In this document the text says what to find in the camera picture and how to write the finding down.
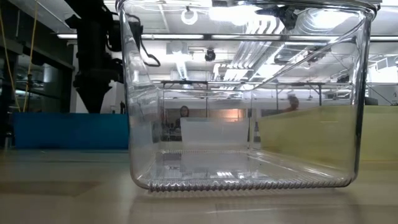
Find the blue wall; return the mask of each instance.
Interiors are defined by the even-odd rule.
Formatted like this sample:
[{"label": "blue wall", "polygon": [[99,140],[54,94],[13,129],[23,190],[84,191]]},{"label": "blue wall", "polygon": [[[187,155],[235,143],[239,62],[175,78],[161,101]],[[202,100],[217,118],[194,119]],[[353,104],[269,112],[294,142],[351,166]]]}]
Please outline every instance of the blue wall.
[{"label": "blue wall", "polygon": [[17,149],[127,149],[126,114],[16,113]]}]

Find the clear plastic container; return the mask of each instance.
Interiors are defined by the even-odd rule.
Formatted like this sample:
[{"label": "clear plastic container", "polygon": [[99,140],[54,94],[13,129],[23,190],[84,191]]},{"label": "clear plastic container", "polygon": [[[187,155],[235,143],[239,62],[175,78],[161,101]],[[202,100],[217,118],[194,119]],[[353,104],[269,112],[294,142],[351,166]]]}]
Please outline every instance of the clear plastic container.
[{"label": "clear plastic container", "polygon": [[[137,185],[296,189],[356,178],[373,5],[120,0],[116,7]],[[155,62],[137,47],[137,18],[159,68],[144,64]],[[171,81],[150,79],[159,74]]]}]

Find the container rim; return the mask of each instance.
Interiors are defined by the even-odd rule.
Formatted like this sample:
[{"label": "container rim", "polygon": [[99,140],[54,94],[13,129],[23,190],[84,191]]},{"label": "container rim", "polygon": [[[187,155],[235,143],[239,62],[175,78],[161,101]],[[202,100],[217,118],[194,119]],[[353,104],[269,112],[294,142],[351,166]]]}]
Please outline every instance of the container rim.
[{"label": "container rim", "polygon": [[[116,0],[115,8],[119,12],[121,6],[126,1],[134,1],[137,4],[164,4],[161,0]],[[310,7],[323,7],[332,9],[357,9],[367,12],[371,19],[376,17],[376,6],[369,3],[367,0],[252,0],[247,1],[253,4],[291,4],[296,6],[310,6]]]}]

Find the light wooden table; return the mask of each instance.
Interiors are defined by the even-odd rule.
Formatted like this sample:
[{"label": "light wooden table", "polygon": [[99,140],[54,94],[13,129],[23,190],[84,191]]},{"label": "light wooden table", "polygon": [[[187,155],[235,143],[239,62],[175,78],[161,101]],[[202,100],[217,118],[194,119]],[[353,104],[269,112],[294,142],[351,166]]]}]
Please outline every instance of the light wooden table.
[{"label": "light wooden table", "polygon": [[126,152],[0,157],[0,223],[398,223],[398,161],[361,164],[343,189],[149,193]]}]

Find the blue panel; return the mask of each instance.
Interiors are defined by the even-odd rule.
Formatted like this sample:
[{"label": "blue panel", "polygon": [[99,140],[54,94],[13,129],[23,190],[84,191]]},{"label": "blue panel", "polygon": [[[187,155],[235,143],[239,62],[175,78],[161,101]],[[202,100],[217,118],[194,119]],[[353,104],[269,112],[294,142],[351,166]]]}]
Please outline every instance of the blue panel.
[{"label": "blue panel", "polygon": [[16,113],[17,149],[127,149],[126,114]]}]

